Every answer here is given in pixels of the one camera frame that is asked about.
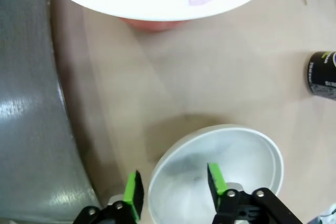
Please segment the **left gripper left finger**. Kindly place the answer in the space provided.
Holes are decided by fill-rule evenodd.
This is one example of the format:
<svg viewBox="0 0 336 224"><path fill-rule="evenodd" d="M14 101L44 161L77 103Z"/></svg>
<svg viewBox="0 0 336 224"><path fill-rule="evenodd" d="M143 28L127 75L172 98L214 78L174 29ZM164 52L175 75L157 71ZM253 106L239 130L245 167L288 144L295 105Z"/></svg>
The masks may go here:
<svg viewBox="0 0 336 224"><path fill-rule="evenodd" d="M86 206L73 224L138 224L144 204L144 187L139 171L132 172L127 180L122 199L103 209Z"/></svg>

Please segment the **white bowl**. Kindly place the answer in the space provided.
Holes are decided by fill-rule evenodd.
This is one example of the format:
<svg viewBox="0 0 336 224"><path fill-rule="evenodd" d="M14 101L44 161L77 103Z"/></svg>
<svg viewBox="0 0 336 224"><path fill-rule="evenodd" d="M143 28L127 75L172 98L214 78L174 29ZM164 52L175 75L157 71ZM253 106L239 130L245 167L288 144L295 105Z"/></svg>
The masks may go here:
<svg viewBox="0 0 336 224"><path fill-rule="evenodd" d="M153 224L212 224L209 163L219 166L230 189L281 190L284 162L268 136L234 124L206 127L177 141L157 163L148 190Z"/></svg>

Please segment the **black drink can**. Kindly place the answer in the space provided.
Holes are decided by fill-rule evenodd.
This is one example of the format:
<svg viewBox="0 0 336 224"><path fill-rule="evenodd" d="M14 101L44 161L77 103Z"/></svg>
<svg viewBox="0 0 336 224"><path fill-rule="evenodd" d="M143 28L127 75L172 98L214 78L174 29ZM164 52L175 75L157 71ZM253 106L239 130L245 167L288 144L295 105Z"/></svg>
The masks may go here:
<svg viewBox="0 0 336 224"><path fill-rule="evenodd" d="M306 80L313 95L336 100L336 51L315 52L307 64Z"/></svg>

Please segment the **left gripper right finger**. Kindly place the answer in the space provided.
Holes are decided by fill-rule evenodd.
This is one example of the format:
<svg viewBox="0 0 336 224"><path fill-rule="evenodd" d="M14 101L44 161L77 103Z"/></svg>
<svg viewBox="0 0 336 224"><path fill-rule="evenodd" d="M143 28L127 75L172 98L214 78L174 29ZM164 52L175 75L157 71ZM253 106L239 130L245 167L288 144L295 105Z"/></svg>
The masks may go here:
<svg viewBox="0 0 336 224"><path fill-rule="evenodd" d="M252 194L229 189L216 163L207 164L207 180L216 211L212 224L302 224L268 188Z"/></svg>

